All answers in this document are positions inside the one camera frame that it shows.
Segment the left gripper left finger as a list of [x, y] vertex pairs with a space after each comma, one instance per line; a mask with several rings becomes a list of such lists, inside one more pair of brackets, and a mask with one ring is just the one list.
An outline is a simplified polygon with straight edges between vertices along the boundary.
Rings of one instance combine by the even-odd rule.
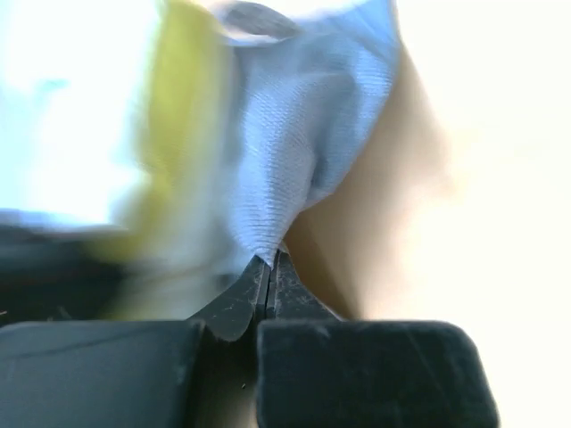
[[254, 256], [222, 294], [191, 316], [224, 342], [239, 341], [265, 318], [271, 266]]

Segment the blue patchwork pillowcase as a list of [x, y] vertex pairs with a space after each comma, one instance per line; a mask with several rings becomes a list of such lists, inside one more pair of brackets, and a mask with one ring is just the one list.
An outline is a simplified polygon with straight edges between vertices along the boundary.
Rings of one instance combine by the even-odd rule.
[[400, 43], [388, 1], [313, 19], [237, 1], [220, 12], [236, 86], [238, 149], [228, 231], [271, 263], [297, 215], [329, 196], [366, 145], [392, 91]]

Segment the white pillow yellow edge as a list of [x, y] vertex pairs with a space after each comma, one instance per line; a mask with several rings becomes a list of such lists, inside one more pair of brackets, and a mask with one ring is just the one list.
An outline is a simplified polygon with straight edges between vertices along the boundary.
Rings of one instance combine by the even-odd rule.
[[1, 321], [183, 319], [226, 279], [228, 52], [193, 1], [1, 4]]

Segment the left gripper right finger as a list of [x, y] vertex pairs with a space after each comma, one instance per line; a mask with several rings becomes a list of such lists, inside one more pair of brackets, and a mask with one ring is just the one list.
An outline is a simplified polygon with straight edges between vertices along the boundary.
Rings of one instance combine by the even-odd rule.
[[265, 318], [341, 320], [302, 283], [291, 257], [282, 251], [269, 275]]

